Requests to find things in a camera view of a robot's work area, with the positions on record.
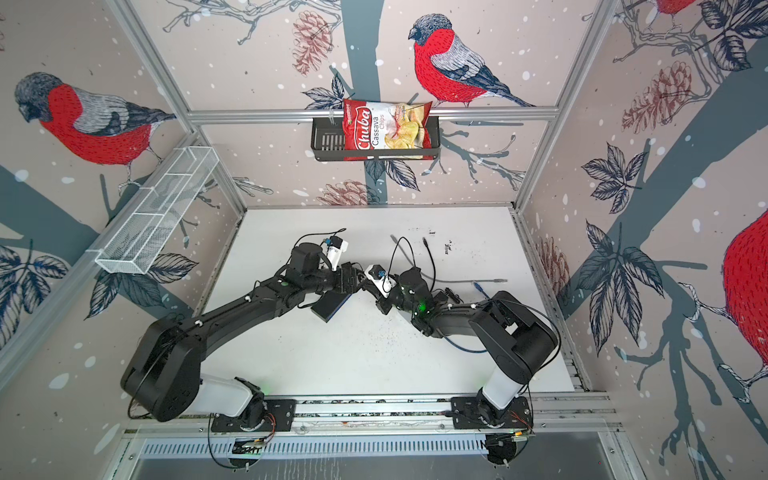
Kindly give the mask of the black power adapter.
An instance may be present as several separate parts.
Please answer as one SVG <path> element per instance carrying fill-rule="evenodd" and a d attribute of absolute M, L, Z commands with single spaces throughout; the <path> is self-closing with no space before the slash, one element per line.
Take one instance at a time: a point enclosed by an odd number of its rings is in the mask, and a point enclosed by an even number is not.
<path fill-rule="evenodd" d="M 450 288 L 445 288 L 445 289 L 443 289 L 443 290 L 442 290 L 442 293 L 443 293 L 443 294 L 444 294 L 444 295 L 445 295 L 445 296 L 446 296 L 446 297 L 447 297 L 449 300 L 451 300 L 453 303 L 461 303 L 461 302 L 462 302 L 462 299 L 461 299 L 461 297 L 460 297 L 458 294 L 456 294 L 455 292 L 453 292 L 453 291 L 452 291 Z"/>

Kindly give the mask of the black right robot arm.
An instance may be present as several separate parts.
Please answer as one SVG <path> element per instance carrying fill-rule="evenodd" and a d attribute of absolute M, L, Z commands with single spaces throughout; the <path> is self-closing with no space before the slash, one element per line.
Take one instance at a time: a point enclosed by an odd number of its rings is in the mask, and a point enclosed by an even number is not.
<path fill-rule="evenodd" d="M 476 418 L 487 425 L 502 422 L 513 400 L 559 352 L 559 334 L 507 291 L 464 303 L 448 288 L 432 291 L 417 267 L 393 275 L 372 265 L 364 276 L 363 287 L 382 313 L 397 309 L 426 337 L 469 336 L 481 342 L 481 351 L 495 363 L 475 401 Z"/>

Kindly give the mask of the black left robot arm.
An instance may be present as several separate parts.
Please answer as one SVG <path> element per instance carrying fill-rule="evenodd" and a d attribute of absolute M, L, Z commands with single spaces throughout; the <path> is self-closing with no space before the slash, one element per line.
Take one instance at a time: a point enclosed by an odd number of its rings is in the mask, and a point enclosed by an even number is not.
<path fill-rule="evenodd" d="M 274 276 L 202 316 L 169 314 L 153 322 L 138 343 L 120 380 L 122 389 L 159 422 L 183 414 L 240 417 L 248 427 L 264 416 L 263 392 L 242 378 L 204 375 L 203 361 L 251 328 L 297 308 L 309 294 L 331 295 L 337 305 L 364 279 L 354 263 L 336 265 L 321 246 L 302 243 Z"/>

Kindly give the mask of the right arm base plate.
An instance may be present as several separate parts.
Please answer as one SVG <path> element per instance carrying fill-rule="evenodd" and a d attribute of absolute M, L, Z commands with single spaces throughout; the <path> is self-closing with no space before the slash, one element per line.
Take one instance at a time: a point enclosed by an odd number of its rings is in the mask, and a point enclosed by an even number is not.
<path fill-rule="evenodd" d="M 527 399 L 515 397 L 504 409 L 497 409 L 482 395 L 453 397 L 448 416 L 457 430 L 518 429 L 533 426 L 532 409 Z"/>

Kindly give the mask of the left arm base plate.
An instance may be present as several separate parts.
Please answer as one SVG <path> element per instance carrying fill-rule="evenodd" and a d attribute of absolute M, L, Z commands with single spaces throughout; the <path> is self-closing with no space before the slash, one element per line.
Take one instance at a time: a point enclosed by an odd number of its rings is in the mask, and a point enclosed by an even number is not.
<path fill-rule="evenodd" d="M 291 430 L 296 409 L 293 399 L 262 399 L 251 403 L 236 417 L 216 415 L 212 420 L 213 433 L 264 433 Z"/>

